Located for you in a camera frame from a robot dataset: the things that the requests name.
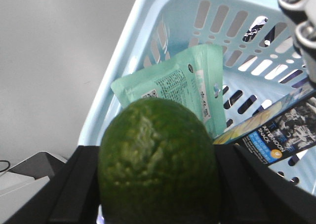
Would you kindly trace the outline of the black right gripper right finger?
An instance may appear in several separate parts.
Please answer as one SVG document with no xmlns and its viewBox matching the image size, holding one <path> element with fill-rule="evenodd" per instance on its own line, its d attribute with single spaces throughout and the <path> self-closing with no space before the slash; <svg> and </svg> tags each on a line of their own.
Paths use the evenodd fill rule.
<svg viewBox="0 0 316 224">
<path fill-rule="evenodd" d="M 314 224 L 316 198 L 238 145 L 215 145 L 222 224 Z"/>
</svg>

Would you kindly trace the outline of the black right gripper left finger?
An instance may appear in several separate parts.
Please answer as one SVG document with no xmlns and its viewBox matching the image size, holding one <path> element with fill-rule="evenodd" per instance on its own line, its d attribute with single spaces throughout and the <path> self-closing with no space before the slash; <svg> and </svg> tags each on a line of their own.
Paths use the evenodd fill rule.
<svg viewBox="0 0 316 224">
<path fill-rule="evenodd" d="M 98 146 L 78 146 L 64 167 L 6 223 L 95 224 Z"/>
</svg>

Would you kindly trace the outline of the robot hand image right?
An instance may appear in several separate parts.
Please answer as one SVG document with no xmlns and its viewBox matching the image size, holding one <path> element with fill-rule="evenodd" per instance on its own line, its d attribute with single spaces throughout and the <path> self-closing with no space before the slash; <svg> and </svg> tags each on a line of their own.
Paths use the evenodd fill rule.
<svg viewBox="0 0 316 224">
<path fill-rule="evenodd" d="M 316 0 L 277 0 L 302 55 L 309 81 L 316 85 Z"/>
</svg>

